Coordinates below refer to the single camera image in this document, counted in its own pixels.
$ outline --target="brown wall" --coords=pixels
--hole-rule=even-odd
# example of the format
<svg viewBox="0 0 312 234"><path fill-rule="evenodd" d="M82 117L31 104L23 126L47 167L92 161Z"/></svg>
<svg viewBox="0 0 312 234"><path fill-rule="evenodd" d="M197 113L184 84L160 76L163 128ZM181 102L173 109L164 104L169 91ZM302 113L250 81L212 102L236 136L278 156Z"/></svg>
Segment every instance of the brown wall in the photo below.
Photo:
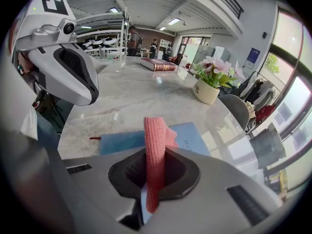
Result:
<svg viewBox="0 0 312 234"><path fill-rule="evenodd" d="M173 36L169 36L167 34L159 33L152 30L137 29L136 31L140 35L140 37L143 37L142 48L150 49L151 43L155 38L157 39L158 47L161 39L170 41L171 46L174 44L175 37Z"/></svg>

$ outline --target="pink knitted fabric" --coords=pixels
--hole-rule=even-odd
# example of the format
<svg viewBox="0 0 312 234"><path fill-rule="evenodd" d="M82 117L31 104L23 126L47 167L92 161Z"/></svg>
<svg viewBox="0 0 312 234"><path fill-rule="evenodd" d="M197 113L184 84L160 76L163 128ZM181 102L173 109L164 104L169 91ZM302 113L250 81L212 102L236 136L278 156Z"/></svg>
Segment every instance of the pink knitted fabric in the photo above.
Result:
<svg viewBox="0 0 312 234"><path fill-rule="evenodd" d="M158 192L165 187L166 145L178 147L176 132L171 130L162 117L144 118L146 145L146 209L153 213L158 206Z"/></svg>

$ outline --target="blue book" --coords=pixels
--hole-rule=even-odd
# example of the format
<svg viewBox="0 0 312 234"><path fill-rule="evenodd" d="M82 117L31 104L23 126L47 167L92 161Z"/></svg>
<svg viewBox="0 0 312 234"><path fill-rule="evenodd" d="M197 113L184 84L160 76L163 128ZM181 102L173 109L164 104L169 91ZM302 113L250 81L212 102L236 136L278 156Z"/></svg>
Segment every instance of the blue book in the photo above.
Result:
<svg viewBox="0 0 312 234"><path fill-rule="evenodd" d="M179 148L210 156L208 148L193 122L170 127L177 133ZM100 154L111 154L145 146L144 131L106 134L101 136Z"/></svg>

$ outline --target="flower pot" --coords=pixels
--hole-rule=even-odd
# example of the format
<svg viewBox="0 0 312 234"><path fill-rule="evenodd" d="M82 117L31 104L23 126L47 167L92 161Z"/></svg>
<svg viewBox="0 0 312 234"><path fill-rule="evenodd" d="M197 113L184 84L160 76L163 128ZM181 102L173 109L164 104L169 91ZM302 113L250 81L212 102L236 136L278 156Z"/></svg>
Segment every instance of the flower pot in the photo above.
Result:
<svg viewBox="0 0 312 234"><path fill-rule="evenodd" d="M193 90L194 95L197 97L197 99L199 99L201 102L204 102L206 104L213 104L220 92L219 89L209 86L202 79L199 79L195 83L192 90Z"/></svg>

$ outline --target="potted plant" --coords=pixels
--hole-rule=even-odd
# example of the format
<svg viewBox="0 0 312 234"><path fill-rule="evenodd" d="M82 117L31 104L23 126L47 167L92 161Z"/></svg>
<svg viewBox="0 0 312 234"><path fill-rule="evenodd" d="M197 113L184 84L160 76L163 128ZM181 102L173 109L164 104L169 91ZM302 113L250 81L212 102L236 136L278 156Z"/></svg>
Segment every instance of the potted plant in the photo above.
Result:
<svg viewBox="0 0 312 234"><path fill-rule="evenodd" d="M234 69L231 67L231 63L224 63L222 60L212 57L206 57L202 62L195 65L194 71L200 79L195 83L193 93L197 99L206 104L214 103L220 92L220 86L231 88L232 81L238 79L233 77L234 74L245 79L238 62L236 62Z"/></svg>

